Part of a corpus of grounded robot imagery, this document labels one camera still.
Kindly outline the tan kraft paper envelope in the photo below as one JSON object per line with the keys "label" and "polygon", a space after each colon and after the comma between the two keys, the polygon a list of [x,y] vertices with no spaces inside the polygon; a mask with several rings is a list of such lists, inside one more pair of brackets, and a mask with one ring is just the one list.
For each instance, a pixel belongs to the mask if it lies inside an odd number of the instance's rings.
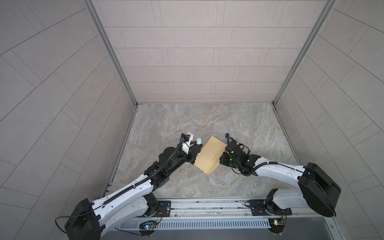
{"label": "tan kraft paper envelope", "polygon": [[227,144],[211,136],[197,156],[195,166],[205,174],[211,174],[220,165],[220,157],[226,146]]}

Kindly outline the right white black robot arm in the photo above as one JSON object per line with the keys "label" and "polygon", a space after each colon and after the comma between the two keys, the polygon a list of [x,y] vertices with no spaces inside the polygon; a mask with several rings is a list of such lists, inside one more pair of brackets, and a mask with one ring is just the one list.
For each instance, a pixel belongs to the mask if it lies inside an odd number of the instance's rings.
{"label": "right white black robot arm", "polygon": [[250,207],[269,215],[284,215],[291,208],[310,208],[323,217],[336,216],[341,188],[317,164],[284,164],[253,155],[245,149],[243,144],[229,139],[220,164],[237,169],[244,177],[268,177],[293,186],[289,190],[272,189],[261,205],[250,203]]}

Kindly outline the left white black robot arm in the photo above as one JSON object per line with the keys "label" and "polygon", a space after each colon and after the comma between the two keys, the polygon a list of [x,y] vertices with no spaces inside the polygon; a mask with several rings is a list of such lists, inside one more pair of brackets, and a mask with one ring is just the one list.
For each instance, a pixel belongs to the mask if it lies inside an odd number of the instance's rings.
{"label": "left white black robot arm", "polygon": [[153,191],[162,187],[184,163],[194,164],[203,147],[191,142],[169,147],[136,180],[118,191],[90,202],[80,201],[65,224],[70,240],[99,240],[120,224],[140,216],[152,216],[158,208]]}

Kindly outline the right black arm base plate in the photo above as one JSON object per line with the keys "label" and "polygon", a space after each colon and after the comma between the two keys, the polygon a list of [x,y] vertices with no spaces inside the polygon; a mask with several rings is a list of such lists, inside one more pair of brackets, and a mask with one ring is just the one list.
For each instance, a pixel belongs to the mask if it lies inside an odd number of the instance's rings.
{"label": "right black arm base plate", "polygon": [[280,209],[273,201],[248,200],[245,206],[251,209],[252,216],[291,216],[290,208]]}

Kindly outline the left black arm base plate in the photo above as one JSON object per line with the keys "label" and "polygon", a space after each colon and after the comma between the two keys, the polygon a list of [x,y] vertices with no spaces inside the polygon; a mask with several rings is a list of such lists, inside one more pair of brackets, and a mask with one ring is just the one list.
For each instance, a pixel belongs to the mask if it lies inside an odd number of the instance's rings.
{"label": "left black arm base plate", "polygon": [[151,209],[151,212],[145,216],[148,218],[169,217],[171,214],[171,201],[159,201],[156,207]]}

